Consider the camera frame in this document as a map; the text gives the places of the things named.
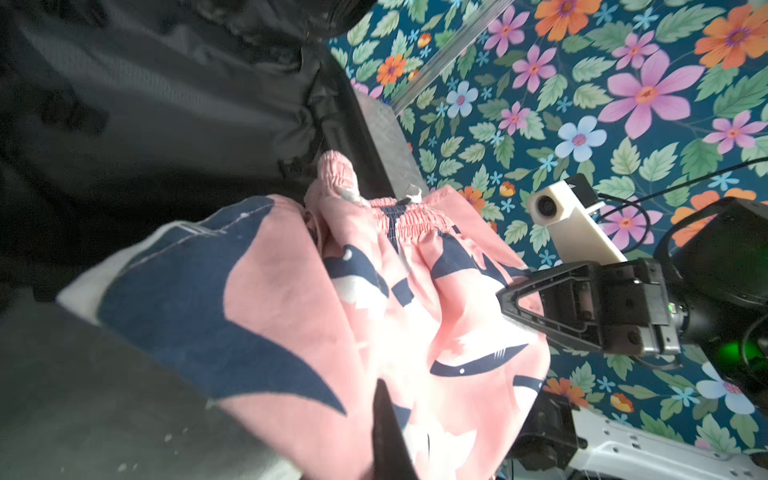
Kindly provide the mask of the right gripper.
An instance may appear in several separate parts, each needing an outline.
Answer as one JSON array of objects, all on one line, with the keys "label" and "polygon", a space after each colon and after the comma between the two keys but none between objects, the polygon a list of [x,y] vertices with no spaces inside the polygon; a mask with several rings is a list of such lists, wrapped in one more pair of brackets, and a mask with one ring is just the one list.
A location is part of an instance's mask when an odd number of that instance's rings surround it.
[{"label": "right gripper", "polygon": [[655,260],[567,263],[530,274],[497,299],[507,320],[564,347],[633,357],[681,353],[683,307]]}]

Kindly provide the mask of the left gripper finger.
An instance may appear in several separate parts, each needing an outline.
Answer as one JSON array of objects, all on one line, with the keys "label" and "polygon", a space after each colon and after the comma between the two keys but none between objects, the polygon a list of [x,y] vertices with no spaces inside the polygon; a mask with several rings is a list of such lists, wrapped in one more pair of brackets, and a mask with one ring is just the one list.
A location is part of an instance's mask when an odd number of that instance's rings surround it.
[{"label": "left gripper finger", "polygon": [[373,468],[376,480],[416,480],[409,452],[383,379],[378,379],[373,399]]}]

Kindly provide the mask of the pink navy patterned shorts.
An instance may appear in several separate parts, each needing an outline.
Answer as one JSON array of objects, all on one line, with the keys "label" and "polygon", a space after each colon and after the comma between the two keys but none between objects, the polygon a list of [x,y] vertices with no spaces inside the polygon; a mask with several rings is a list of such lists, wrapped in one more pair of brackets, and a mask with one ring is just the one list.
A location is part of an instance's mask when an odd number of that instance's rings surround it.
[{"label": "pink navy patterned shorts", "polygon": [[311,479],[373,479],[374,395],[404,467],[488,479],[542,388],[541,333],[498,293],[525,262],[459,192],[365,199],[330,151],[303,202],[174,221],[57,297],[215,400]]}]

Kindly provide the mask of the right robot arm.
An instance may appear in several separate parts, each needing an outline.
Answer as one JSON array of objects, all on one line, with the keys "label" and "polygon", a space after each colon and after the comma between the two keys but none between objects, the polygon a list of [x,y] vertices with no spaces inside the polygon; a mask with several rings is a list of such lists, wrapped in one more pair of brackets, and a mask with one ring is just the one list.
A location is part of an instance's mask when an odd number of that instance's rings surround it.
[{"label": "right robot arm", "polygon": [[[560,266],[499,293],[504,317],[577,350],[676,355],[703,350],[722,379],[760,411],[767,408],[767,208],[718,200],[690,216],[704,227],[671,253],[627,260],[612,249],[580,204],[551,194],[532,216],[563,224]],[[509,457],[529,471],[558,469],[570,479],[763,479],[763,453],[706,453],[568,405],[551,393],[535,402]]]}]

